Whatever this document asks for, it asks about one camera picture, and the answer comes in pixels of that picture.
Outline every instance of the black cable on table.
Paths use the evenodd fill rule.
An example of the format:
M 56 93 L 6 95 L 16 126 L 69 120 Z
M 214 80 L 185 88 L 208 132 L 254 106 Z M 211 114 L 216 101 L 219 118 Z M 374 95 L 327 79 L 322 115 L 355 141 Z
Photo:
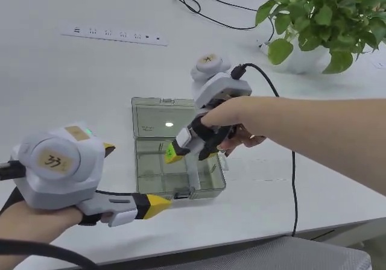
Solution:
M 201 5 L 200 3 L 197 1 L 197 0 L 190 0 L 192 1 L 193 3 L 195 3 L 195 5 L 197 6 L 197 10 L 195 8 L 193 8 L 192 6 L 190 6 L 189 4 L 186 3 L 186 0 L 178 0 L 179 2 L 181 2 L 182 4 L 185 5 L 186 8 L 188 8 L 191 12 L 195 13 L 195 14 L 198 14 L 200 15 L 201 17 L 204 17 L 205 19 L 207 20 L 210 20 L 212 22 L 215 22 L 216 24 L 219 24 L 219 25 L 222 25 L 222 26 L 225 26 L 227 28 L 230 28 L 230 29 L 235 29 L 235 30 L 250 30 L 250 29 L 254 29 L 256 28 L 256 26 L 253 26 L 253 27 L 245 27 L 245 28 L 240 28 L 240 27 L 234 27 L 234 26 L 231 26 L 231 25 L 228 25 L 228 24 L 225 24 L 225 23 L 222 23 L 218 20 L 215 20 L 209 16 L 206 16 L 204 15 L 203 13 L 201 13 Z M 241 9 L 244 9 L 244 10 L 249 10 L 249 11 L 254 11 L 254 12 L 257 12 L 256 9 L 251 9 L 251 8 L 248 8 L 248 7 L 243 7 L 243 6 L 240 6 L 240 5 L 235 5 L 235 4 L 232 4 L 232 3 L 228 3 L 228 2 L 224 2 L 222 0 L 215 0 L 217 2 L 220 2 L 222 4 L 225 4 L 225 5 L 229 5 L 229 6 L 232 6 L 232 7 L 236 7 L 236 8 L 241 8 Z M 273 34 L 274 34 L 274 26 L 273 26 L 273 23 L 272 23 L 272 20 L 271 18 L 268 18 L 268 20 L 270 21 L 271 23 L 271 26 L 272 26 L 272 33 L 271 33 L 271 36 L 270 38 L 268 39 L 268 42 L 271 41 L 271 39 L 273 38 Z
M 78 253 L 45 243 L 0 239 L 0 255 L 37 255 L 66 261 L 87 270 L 100 270 L 97 264 Z
M 270 78 L 268 77 L 268 75 L 259 66 L 255 65 L 253 63 L 245 63 L 245 64 L 241 64 L 241 65 L 236 66 L 232 70 L 232 72 L 230 73 L 230 76 L 233 79 L 239 80 L 244 75 L 244 73 L 246 72 L 246 68 L 247 67 L 252 67 L 252 68 L 255 68 L 257 71 L 259 71 L 261 73 L 261 75 L 263 75 L 263 77 L 265 78 L 265 80 L 267 81 L 269 86 L 271 87 L 271 90 L 272 90 L 273 94 L 276 97 L 280 97 L 279 93 L 277 92 L 275 86 L 273 85 L 273 83 L 270 80 Z M 297 207 L 297 194 L 296 194 L 296 185 L 295 185 L 296 157 L 295 157 L 295 152 L 294 151 L 291 151 L 291 153 L 292 153 L 291 154 L 291 157 L 292 157 L 292 179 L 291 179 L 291 186 L 292 186 L 292 192 L 293 192 L 293 196 L 294 196 L 294 207 L 295 207 L 295 221 L 294 221 L 294 226 L 293 226 L 293 230 L 292 230 L 291 235 L 292 235 L 292 237 L 294 237 L 295 234 L 296 234 L 297 220 L 299 218 L 299 213 L 298 213 L 298 207 Z

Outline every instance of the white desk surface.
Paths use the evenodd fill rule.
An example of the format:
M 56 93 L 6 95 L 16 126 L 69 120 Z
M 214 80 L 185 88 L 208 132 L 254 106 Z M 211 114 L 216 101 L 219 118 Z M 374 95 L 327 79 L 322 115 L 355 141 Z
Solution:
M 199 0 L 203 13 L 235 26 L 254 13 Z M 227 0 L 257 8 L 266 0 Z M 290 75 L 273 71 L 256 47 L 270 35 L 220 27 L 191 14 L 176 0 L 0 0 L 0 156 L 26 134 L 86 121 L 116 145 L 106 160 L 100 189 L 135 191 L 131 97 L 190 98 L 189 72 L 207 52 L 233 64 L 262 66 L 282 96 L 384 97 L 386 71 L 361 58 L 341 75 Z M 61 24 L 111 26 L 159 32 L 169 46 L 65 37 Z M 254 95 L 271 95 L 264 79 L 247 72 Z M 54 244 L 97 263 L 188 251 L 289 233 L 294 222 L 290 152 L 271 142 L 238 149 L 225 172 L 227 189 L 213 201 L 190 201 L 148 221 L 108 228 L 76 226 Z M 258 181 L 261 175 L 284 181 Z M 386 198 L 298 156 L 298 231 L 386 217 Z M 13 188 L 0 184 L 4 202 Z M 58 269 L 70 264 L 30 257 L 17 269 Z

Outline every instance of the green tinted box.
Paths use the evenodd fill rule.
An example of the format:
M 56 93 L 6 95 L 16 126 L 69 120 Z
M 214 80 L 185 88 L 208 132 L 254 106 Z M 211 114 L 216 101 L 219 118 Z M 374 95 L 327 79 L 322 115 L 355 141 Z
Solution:
M 167 199 L 215 198 L 226 187 L 218 156 L 197 161 L 197 174 L 188 174 L 186 159 L 166 164 L 170 142 L 195 116 L 193 100 L 133 98 L 133 128 L 137 190 Z

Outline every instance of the black strap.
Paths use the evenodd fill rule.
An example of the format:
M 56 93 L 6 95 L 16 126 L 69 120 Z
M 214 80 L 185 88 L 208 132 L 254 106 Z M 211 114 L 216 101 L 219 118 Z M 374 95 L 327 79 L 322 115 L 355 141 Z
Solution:
M 191 123 L 191 127 L 194 130 L 194 132 L 198 135 L 200 139 L 207 142 L 211 138 L 213 138 L 213 135 L 215 132 L 211 130 L 209 127 L 206 127 L 201 123 L 202 116 L 197 116 L 195 119 L 193 119 Z

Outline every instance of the power strip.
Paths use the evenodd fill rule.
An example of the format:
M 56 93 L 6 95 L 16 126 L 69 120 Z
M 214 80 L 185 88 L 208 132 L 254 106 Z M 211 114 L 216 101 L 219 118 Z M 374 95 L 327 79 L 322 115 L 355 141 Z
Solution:
M 61 30 L 60 34 L 65 36 L 168 46 L 167 41 L 157 34 L 133 33 L 127 30 L 113 30 L 92 26 L 67 26 Z

